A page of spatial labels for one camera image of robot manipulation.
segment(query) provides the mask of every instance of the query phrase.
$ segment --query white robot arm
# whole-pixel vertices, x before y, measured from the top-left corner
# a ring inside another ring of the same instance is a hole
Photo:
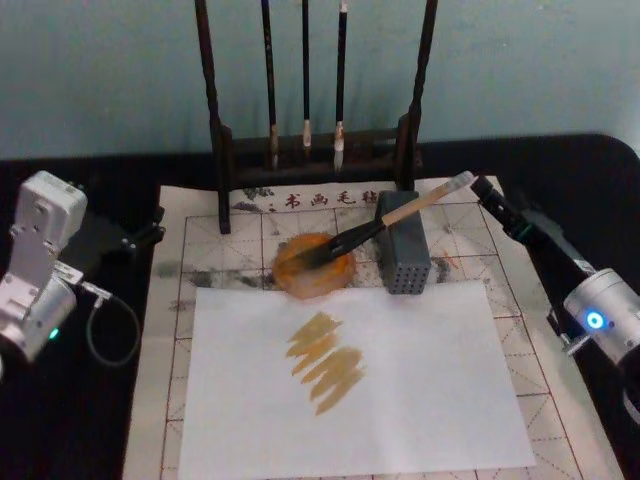
[[[35,359],[76,306],[73,291],[56,274],[60,270],[69,278],[72,269],[56,264],[80,229],[86,208],[82,191],[47,172],[37,173],[20,189],[11,260],[0,282],[0,339],[27,361]]]

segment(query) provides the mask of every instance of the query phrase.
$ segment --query brown paint stroke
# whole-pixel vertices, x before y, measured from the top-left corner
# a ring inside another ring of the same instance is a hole
[[[326,393],[355,369],[362,358],[362,353],[354,348],[343,347],[333,352],[329,358],[331,357],[333,357],[333,361],[326,364],[322,378],[311,389],[310,399],[312,401]]]
[[[340,383],[336,385],[333,391],[318,404],[316,416],[322,415],[327,410],[331,410],[335,407],[336,404],[349,392],[349,390],[351,390],[356,383],[362,380],[362,377],[364,377],[364,370],[360,368],[351,370],[346,376],[342,377],[342,380],[340,380]]]
[[[364,377],[364,370],[358,368],[362,359],[360,350],[340,347],[331,352],[337,347],[338,336],[334,330],[340,325],[342,322],[335,322],[326,313],[319,312],[288,342],[294,344],[287,351],[287,357],[304,357],[293,368],[291,375],[302,372],[329,354],[301,379],[301,383],[319,379],[311,389],[311,401],[327,394],[319,403],[316,415],[333,408]]]
[[[291,375],[295,375],[300,373],[305,368],[309,367],[313,363],[320,360],[324,357],[329,351],[334,348],[338,343],[338,337],[335,333],[331,332],[328,335],[325,335],[320,340],[312,343],[306,350],[299,356],[304,355],[305,357],[302,359],[298,365],[291,370]]]
[[[289,339],[289,343],[294,342],[294,345],[287,351],[287,357],[300,355],[305,348],[340,325],[342,322],[334,322],[326,313],[317,313]]]

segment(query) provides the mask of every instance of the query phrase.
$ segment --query ink stain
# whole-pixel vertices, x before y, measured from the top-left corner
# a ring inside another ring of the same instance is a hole
[[[262,280],[262,288],[264,290],[276,290],[276,281],[273,278],[273,273],[269,272]]]
[[[260,288],[260,278],[256,277],[247,277],[245,275],[240,275],[238,277],[238,281],[243,285],[251,288]]]
[[[255,203],[249,203],[249,202],[238,202],[235,205],[233,205],[231,208],[235,208],[236,210],[242,210],[244,212],[263,213],[262,209],[258,207]]]
[[[170,312],[186,312],[187,310],[193,310],[196,306],[195,300],[174,300],[169,307]]]
[[[153,267],[153,276],[158,278],[173,278],[180,276],[182,262],[179,260],[168,260],[160,262]]]
[[[431,261],[438,269],[438,276],[436,277],[436,283],[446,283],[449,280],[449,274],[451,273],[451,265],[447,262],[446,258],[432,258]]]
[[[265,187],[258,188],[243,188],[242,191],[247,196],[247,198],[251,201],[255,200],[256,197],[273,197],[273,190]]]
[[[273,235],[274,237],[279,236],[280,231],[278,230],[278,224],[270,216],[267,216],[267,218],[269,219],[269,222],[271,222],[271,235]]]
[[[213,286],[215,270],[202,271],[196,270],[195,272],[185,273],[185,278],[194,287],[199,288],[211,288]]]

